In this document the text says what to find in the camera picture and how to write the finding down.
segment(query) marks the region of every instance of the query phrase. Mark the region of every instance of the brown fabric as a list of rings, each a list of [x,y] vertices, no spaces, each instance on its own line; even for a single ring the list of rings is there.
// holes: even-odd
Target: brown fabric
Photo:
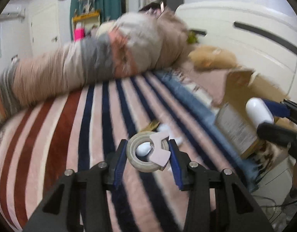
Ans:
[[[57,123],[45,166],[43,196],[66,170],[69,139],[80,96],[81,90],[68,96]]]
[[[118,28],[109,32],[114,62],[114,77],[125,78],[139,73],[137,64],[128,48],[128,37],[123,36]]]
[[[189,47],[187,43],[188,30],[183,21],[166,8],[157,19],[158,31],[162,36],[162,48],[159,59],[156,63],[156,69],[169,67],[181,57],[182,54],[187,56],[185,50]]]
[[[1,204],[1,209],[7,219],[7,221],[15,227],[13,221],[11,220],[9,211],[8,211],[8,205],[7,205],[7,180],[8,180],[8,174],[9,174],[9,169],[10,169],[10,164],[11,160],[13,157],[13,153],[15,151],[15,147],[17,144],[17,141],[19,140],[20,134],[23,131],[24,126],[26,125],[26,122],[32,112],[33,108],[30,108],[26,114],[24,115],[20,125],[18,126],[16,132],[14,133],[14,136],[12,138],[12,141],[10,143],[5,162],[3,165],[3,170],[0,178],[0,204]]]
[[[49,112],[54,99],[49,100],[44,103],[42,106],[33,126],[26,138],[23,150],[21,152],[21,156],[19,159],[19,163],[17,166],[17,173],[15,178],[15,185],[14,185],[14,207],[16,217],[18,219],[19,224],[23,228],[27,223],[27,212],[26,212],[26,205],[25,205],[25,190],[26,190],[26,182],[29,170],[29,164],[31,159],[31,154],[33,147],[35,145],[36,138],[38,133],[42,127],[43,121],[45,120],[47,113]]]
[[[34,59],[19,61],[13,93],[22,107],[44,101],[84,85],[79,43]]]

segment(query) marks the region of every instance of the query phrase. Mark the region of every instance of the blue gripper pad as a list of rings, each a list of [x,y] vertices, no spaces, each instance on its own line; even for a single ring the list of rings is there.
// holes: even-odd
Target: blue gripper pad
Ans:
[[[262,99],[263,102],[266,104],[268,109],[271,111],[273,116],[280,117],[280,118],[288,118],[290,117],[290,110],[281,103],[277,103],[275,101]]]
[[[127,161],[127,143],[128,141],[125,139],[122,139],[121,143],[118,146],[118,149],[115,153],[115,155],[112,158],[110,167],[109,167],[109,177],[112,178],[115,189],[117,189],[123,180],[123,173],[126,166]]]
[[[169,144],[169,150],[171,152],[171,156],[170,156],[170,164],[171,164],[171,168],[172,168],[172,172],[173,172],[173,177],[174,177],[174,181],[175,184],[178,186],[179,190],[183,190],[184,189],[184,184],[183,184],[183,179],[182,179],[182,171],[180,168],[180,163],[178,161],[178,155],[179,155],[179,150],[177,148],[177,145],[175,143],[175,141],[172,139],[168,142]]]

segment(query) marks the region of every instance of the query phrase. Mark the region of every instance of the metal screw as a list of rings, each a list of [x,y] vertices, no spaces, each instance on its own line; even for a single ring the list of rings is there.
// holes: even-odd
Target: metal screw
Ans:
[[[65,176],[70,176],[70,175],[72,175],[73,174],[73,170],[72,169],[67,169],[66,171],[65,171]]]
[[[98,167],[100,167],[100,168],[105,168],[107,166],[108,166],[108,164],[105,161],[102,161],[102,162],[98,163]]]
[[[230,169],[226,168],[226,169],[224,170],[224,174],[225,174],[225,175],[231,175],[231,174],[232,174],[232,171],[231,171]]]
[[[189,162],[189,166],[190,166],[191,168],[195,168],[195,167],[199,166],[199,164],[198,164],[198,162],[191,161],[191,162]]]

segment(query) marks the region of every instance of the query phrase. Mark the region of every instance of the striped blanket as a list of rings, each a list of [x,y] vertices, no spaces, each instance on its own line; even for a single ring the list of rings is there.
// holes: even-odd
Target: striped blanket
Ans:
[[[213,113],[173,76],[148,72],[47,100],[9,120],[0,133],[1,213],[21,231],[66,169],[91,168],[156,119],[183,138],[180,150],[191,160],[230,168],[246,183],[243,161],[212,124]],[[113,231],[183,228],[188,193],[168,168],[142,173],[127,161],[123,184],[107,195]]]
[[[169,9],[158,18],[126,13],[97,37],[19,59],[0,74],[0,128],[20,110],[48,98],[170,67],[188,55],[187,36],[185,24]]]

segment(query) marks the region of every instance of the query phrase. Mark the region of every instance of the tape roll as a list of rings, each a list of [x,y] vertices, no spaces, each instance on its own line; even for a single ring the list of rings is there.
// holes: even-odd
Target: tape roll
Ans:
[[[137,170],[144,172],[144,173],[151,173],[157,170],[163,170],[164,168],[161,167],[160,165],[155,164],[154,162],[145,162],[141,161],[140,159],[137,158],[136,156],[136,150],[137,147],[145,142],[151,142],[152,140],[150,139],[150,135],[153,134],[154,132],[140,132],[134,135],[127,144],[127,158],[131,165],[136,168]],[[163,150],[169,151],[169,145],[168,142],[164,139],[161,142],[161,148]]]

